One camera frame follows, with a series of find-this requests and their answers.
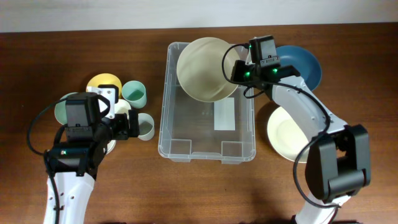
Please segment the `blue bowl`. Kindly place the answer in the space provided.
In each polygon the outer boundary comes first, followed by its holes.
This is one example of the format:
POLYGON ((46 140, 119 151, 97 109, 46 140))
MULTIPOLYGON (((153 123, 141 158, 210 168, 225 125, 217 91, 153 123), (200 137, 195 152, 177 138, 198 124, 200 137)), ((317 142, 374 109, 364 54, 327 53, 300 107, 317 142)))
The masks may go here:
POLYGON ((318 87, 322 80, 322 68, 314 54, 296 45, 277 47, 276 52, 280 57, 281 65, 293 65, 311 91, 318 87))

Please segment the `cream bowl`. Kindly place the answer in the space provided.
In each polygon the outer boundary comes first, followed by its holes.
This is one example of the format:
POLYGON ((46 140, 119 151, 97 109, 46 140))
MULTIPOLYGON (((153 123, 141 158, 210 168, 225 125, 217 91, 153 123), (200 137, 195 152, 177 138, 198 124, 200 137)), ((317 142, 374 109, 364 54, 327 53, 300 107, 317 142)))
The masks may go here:
POLYGON ((238 87, 227 81, 240 57, 230 44, 204 37, 188 44, 177 62, 177 78, 183 90, 202 102, 214 102, 231 95, 238 87))
POLYGON ((309 140, 292 117, 278 107, 267 122, 267 137, 272 148, 283 158, 294 162, 309 140))

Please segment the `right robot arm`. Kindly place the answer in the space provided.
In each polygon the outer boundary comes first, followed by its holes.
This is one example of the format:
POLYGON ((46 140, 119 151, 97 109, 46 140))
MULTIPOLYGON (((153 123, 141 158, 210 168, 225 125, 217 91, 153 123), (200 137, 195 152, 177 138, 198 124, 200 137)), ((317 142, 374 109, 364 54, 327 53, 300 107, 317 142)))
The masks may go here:
POLYGON ((301 156, 307 155, 305 179, 309 194, 292 223, 332 223, 338 210, 371 180, 369 134, 360 124, 348 125, 335 116, 308 89, 291 65, 261 67, 237 60, 234 83, 257 88, 288 112, 303 131, 308 144, 294 160, 294 182, 301 156))

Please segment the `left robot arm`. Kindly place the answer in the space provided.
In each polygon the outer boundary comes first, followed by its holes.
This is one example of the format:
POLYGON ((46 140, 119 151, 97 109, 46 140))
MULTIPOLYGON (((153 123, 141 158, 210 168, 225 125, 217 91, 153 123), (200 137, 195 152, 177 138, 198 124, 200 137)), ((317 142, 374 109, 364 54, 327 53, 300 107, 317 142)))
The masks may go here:
POLYGON ((67 140, 60 135, 44 155, 49 175, 44 223, 83 223, 98 168, 113 140, 139 135, 138 113, 102 118, 98 110, 67 109, 67 140))

